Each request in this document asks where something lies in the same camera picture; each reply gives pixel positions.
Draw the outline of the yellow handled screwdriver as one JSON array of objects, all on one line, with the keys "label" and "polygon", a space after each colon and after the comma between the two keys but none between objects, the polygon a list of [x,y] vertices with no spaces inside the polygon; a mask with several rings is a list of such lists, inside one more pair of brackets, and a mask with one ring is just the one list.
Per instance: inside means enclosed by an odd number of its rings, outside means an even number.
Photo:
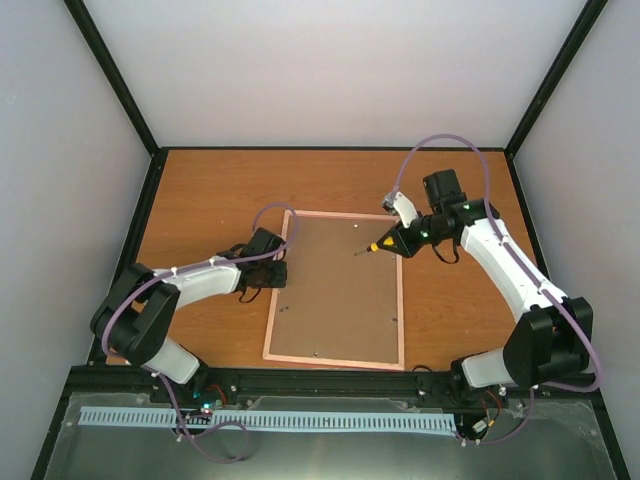
[{"label": "yellow handled screwdriver", "polygon": [[396,251],[396,242],[392,236],[384,236],[376,242],[371,243],[364,250],[355,252],[355,256],[363,255],[365,253],[373,253],[378,251],[389,251],[394,253]]}]

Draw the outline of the pink wooden picture frame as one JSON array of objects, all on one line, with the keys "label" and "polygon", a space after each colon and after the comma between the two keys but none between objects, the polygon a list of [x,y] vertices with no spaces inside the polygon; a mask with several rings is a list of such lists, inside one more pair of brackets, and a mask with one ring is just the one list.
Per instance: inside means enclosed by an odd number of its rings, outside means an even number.
[{"label": "pink wooden picture frame", "polygon": [[365,250],[394,223],[373,214],[285,214],[287,281],[271,294],[263,359],[404,370],[402,260]]}]

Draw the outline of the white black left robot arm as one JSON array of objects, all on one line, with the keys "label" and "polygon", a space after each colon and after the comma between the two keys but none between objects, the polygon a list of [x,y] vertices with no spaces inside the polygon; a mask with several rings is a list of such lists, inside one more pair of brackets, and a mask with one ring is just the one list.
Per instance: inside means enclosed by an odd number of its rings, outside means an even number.
[{"label": "white black left robot arm", "polygon": [[175,312],[201,300],[249,290],[286,285],[287,244],[264,229],[250,240],[200,263],[152,270],[142,264],[125,269],[94,314],[90,328],[103,352],[133,366],[162,374],[186,402],[201,400],[208,378],[200,372],[204,362],[169,338]]}]

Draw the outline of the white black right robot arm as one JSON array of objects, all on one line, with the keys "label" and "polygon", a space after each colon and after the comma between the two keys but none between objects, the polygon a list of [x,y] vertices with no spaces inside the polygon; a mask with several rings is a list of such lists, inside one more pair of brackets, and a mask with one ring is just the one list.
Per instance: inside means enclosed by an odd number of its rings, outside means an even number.
[{"label": "white black right robot arm", "polygon": [[593,322],[590,304],[553,285],[514,242],[492,205],[467,198],[454,170],[424,177],[423,186],[430,213],[421,214],[393,189],[382,206],[399,220],[368,249],[412,258],[425,246],[436,250],[449,241],[455,253],[469,254],[498,289],[515,327],[503,347],[453,362],[462,388],[530,388],[583,372],[590,363],[584,344]]}]

